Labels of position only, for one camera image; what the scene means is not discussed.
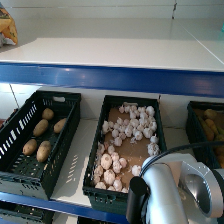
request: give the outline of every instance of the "shelf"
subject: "shelf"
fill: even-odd
[[[221,98],[224,37],[211,20],[18,19],[0,82]]]
[[[84,172],[88,163],[97,123],[94,120],[81,119],[50,201],[2,192],[0,193],[0,199],[2,201],[45,208],[70,215],[128,224],[123,215],[93,210],[88,197],[82,193]],[[168,149],[188,143],[186,132],[183,129],[164,128],[164,135]],[[193,155],[191,150],[184,153]],[[211,224],[217,223],[216,219],[206,219],[189,195],[180,189],[179,192],[190,224],[202,224],[206,221]],[[61,214],[57,216],[57,219],[65,219],[66,217],[66,215]]]

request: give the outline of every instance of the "crate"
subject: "crate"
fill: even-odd
[[[201,110],[213,109],[216,111],[223,111],[224,104],[191,101],[188,104],[187,109],[188,109],[188,118],[186,124],[186,132],[189,142],[197,143],[207,141],[205,133],[193,109],[201,109]],[[212,147],[210,146],[201,147],[193,149],[193,151],[195,154],[195,158],[198,162],[204,163],[210,169],[221,168],[216,159]]]
[[[138,106],[140,107],[142,106],[154,107],[155,119],[157,122],[156,134],[159,137],[159,147],[162,152],[167,150],[160,117],[159,104],[157,100],[146,98],[135,98],[135,97],[105,96],[94,142],[89,156],[89,162],[84,176],[83,193],[84,195],[87,195],[89,197],[93,209],[122,215],[126,214],[128,194],[96,189],[91,186],[91,178],[95,166],[94,163],[96,158],[96,151],[98,148],[98,142],[101,143],[104,142],[104,135],[102,135],[103,122],[104,120],[108,120],[108,115],[111,108],[121,106],[124,102],[137,103]]]
[[[60,169],[69,150],[80,120],[81,95],[63,92],[36,91],[0,130],[0,191],[49,199]],[[49,140],[51,153],[44,163],[36,152],[24,156],[22,148],[34,138],[33,129],[42,119],[45,108],[54,111],[47,131],[36,137],[38,146]],[[60,134],[53,132],[54,124],[67,117]]]
[[[19,224],[50,224],[54,212],[18,205],[9,202],[0,202],[0,217],[6,221]]]

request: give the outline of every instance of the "garlic bulb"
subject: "garlic bulb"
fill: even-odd
[[[137,128],[134,128],[133,130],[132,130],[132,134],[135,136],[135,133],[138,131],[138,129]]]
[[[155,122],[155,121],[151,122],[151,123],[149,124],[149,128],[150,128],[152,131],[156,131],[156,129],[157,129],[157,124],[156,124],[156,122]]]
[[[125,131],[125,129],[126,129],[126,126],[125,126],[125,125],[121,125],[121,126],[118,128],[118,131],[122,133],[122,132]]]
[[[143,132],[143,130],[144,130],[144,126],[143,126],[142,124],[140,124],[140,125],[137,127],[137,130]]]
[[[108,170],[112,164],[112,158],[108,154],[103,154],[101,158],[101,166],[105,169]]]
[[[127,161],[125,158],[120,158],[119,162],[120,162],[122,168],[125,168],[127,166]]]
[[[111,155],[114,151],[115,151],[115,148],[113,145],[110,145],[107,149],[108,153]]]
[[[128,119],[125,119],[124,122],[123,122],[123,125],[128,126],[129,125],[129,122],[130,121]]]
[[[121,146],[122,145],[122,139],[120,137],[117,137],[114,139],[114,145]]]
[[[113,186],[110,186],[107,188],[108,191],[116,191],[115,188]]]
[[[159,155],[160,150],[159,150],[159,146],[157,144],[150,143],[150,144],[148,144],[147,148],[148,148],[149,156]]]
[[[136,139],[136,140],[140,141],[140,140],[142,140],[142,137],[143,137],[142,132],[137,131],[137,132],[135,133],[135,139]]]
[[[128,125],[127,127],[126,127],[126,129],[125,129],[125,134],[126,134],[126,136],[127,137],[131,137],[132,136],[132,129],[133,129],[133,127],[131,127],[130,125]]]
[[[135,110],[134,113],[136,114],[136,117],[139,117],[140,116],[140,113],[138,110]]]
[[[103,154],[104,151],[105,151],[105,147],[104,147],[104,145],[101,144],[101,143],[99,143],[99,142],[98,142],[98,150],[100,150],[101,154]]]
[[[122,166],[121,166],[120,162],[118,160],[115,160],[113,162],[113,171],[114,171],[114,173],[120,173],[121,168],[122,168]]]
[[[119,107],[119,111],[120,111],[120,113],[124,113],[124,106],[122,105],[121,107]]]
[[[113,186],[116,191],[121,191],[121,189],[122,189],[122,183],[120,180],[115,180],[113,183]]]
[[[125,111],[126,114],[129,113],[130,112],[130,106],[124,107],[124,111]]]
[[[103,174],[103,167],[101,165],[97,166],[97,168],[94,170],[94,175],[102,176]]]
[[[134,165],[133,167],[132,167],[132,174],[134,175],[134,176],[139,176],[139,174],[140,174],[140,172],[141,172],[141,167],[140,166],[138,166],[138,165]]]
[[[145,112],[140,113],[140,118],[147,119],[148,117],[149,117],[148,114],[146,114]]]
[[[122,124],[123,124],[123,120],[119,117],[119,118],[117,119],[117,123],[118,123],[119,125],[122,125]]]
[[[97,183],[97,185],[95,186],[95,188],[98,188],[98,189],[107,189],[106,188],[106,185],[103,183],[103,182],[99,182]]]
[[[139,113],[145,112],[145,107],[139,107],[138,111],[139,111]]]
[[[145,129],[143,130],[143,134],[144,134],[144,136],[145,136],[146,138],[151,138],[152,135],[153,135],[153,132],[152,132],[152,130],[151,130],[150,128],[145,128]]]
[[[114,130],[112,131],[112,136],[113,136],[114,138],[117,138],[118,135],[119,135],[119,131],[116,130],[116,129],[114,129]]]
[[[138,119],[131,119],[130,125],[132,125],[134,128],[137,128],[139,126],[139,120]]]
[[[130,118],[135,119],[136,118],[136,113],[134,111],[130,110]]]
[[[115,124],[114,124],[114,129],[115,129],[115,130],[118,130],[119,127],[120,127],[120,125],[119,125],[118,123],[115,123]]]
[[[121,132],[119,133],[119,137],[122,139],[122,140],[125,140],[126,139],[126,134],[124,132]]]
[[[107,170],[106,172],[104,172],[104,181],[106,182],[106,184],[108,185],[112,185],[115,181],[115,174],[113,172],[113,170]]]
[[[94,186],[95,186],[97,183],[99,183],[99,182],[100,182],[100,176],[94,174],[94,176],[93,176],[93,184],[94,184]]]
[[[111,154],[111,158],[112,158],[113,161],[119,160],[119,155],[118,155],[118,153],[117,153],[117,152],[113,152],[113,153]]]
[[[124,187],[124,188],[121,190],[121,192],[122,192],[122,193],[128,193],[128,189]]]
[[[105,135],[107,132],[109,132],[109,124],[107,121],[104,121],[102,126],[103,134]]]
[[[156,136],[152,136],[150,138],[150,142],[157,144],[159,142],[159,138],[157,138]]]
[[[155,114],[155,110],[154,110],[154,108],[153,108],[152,106],[148,106],[148,107],[146,108],[146,113],[147,113],[148,115],[150,115],[150,116],[154,116],[154,114]]]

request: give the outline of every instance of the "potato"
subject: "potato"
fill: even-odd
[[[43,141],[37,150],[37,161],[44,162],[51,152],[51,143],[49,141]]]
[[[49,108],[46,108],[42,113],[42,118],[48,121],[51,120],[53,117],[54,117],[54,111]]]
[[[23,154],[26,156],[30,156],[37,149],[37,141],[35,139],[30,139],[23,146]]]
[[[66,122],[66,118],[58,121],[58,123],[54,125],[54,133],[57,133],[57,134],[60,133],[62,128],[64,127],[65,122]]]
[[[46,119],[42,119],[34,128],[33,135],[38,137],[42,135],[48,128],[48,121]]]

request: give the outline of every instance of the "white shelf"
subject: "white shelf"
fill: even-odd
[[[204,33],[201,23],[185,21]],[[224,71],[222,53],[208,51],[178,20],[17,19],[16,26],[19,44],[1,48],[0,62]]]

